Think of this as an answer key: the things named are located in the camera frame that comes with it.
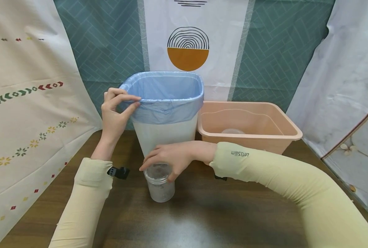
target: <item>pink plastic basin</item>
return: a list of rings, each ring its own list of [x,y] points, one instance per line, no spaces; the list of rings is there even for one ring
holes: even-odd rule
[[[302,132],[275,104],[269,102],[205,101],[198,114],[202,140],[231,142],[282,154]]]

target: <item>backdrop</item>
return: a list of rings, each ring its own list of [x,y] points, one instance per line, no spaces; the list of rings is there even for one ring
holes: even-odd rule
[[[368,210],[368,0],[337,0],[288,116]]]
[[[100,127],[53,1],[0,0],[0,241]]]
[[[288,108],[334,0],[54,0],[96,107],[148,70],[190,70],[206,100]]]

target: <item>plastic cup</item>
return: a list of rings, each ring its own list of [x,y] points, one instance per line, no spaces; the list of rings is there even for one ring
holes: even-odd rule
[[[167,181],[170,173],[171,167],[168,164],[153,164],[144,171],[151,198],[157,203],[165,203],[176,192],[174,182]]]

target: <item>brown table surface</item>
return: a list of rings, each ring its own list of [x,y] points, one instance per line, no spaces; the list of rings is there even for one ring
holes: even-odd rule
[[[0,248],[48,246],[77,168],[83,157],[92,154],[100,135],[93,134],[84,144]],[[341,185],[302,141],[293,142],[284,155],[319,167]],[[127,180],[114,180],[94,247],[307,247],[296,206],[262,185],[216,180],[212,168],[193,162],[176,180],[174,197],[155,203],[138,171],[143,155],[133,131],[123,134],[112,160],[116,167],[126,166],[131,172]],[[359,209],[368,221],[368,213]]]

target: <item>beige arm sleeve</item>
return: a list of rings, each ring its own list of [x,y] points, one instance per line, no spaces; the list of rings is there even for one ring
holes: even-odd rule
[[[112,188],[113,178],[107,175],[111,167],[112,162],[82,160],[49,248],[92,247],[100,212]]]
[[[368,223],[340,187],[316,167],[289,157],[218,143],[218,177],[257,182],[294,201],[310,247],[368,248]]]

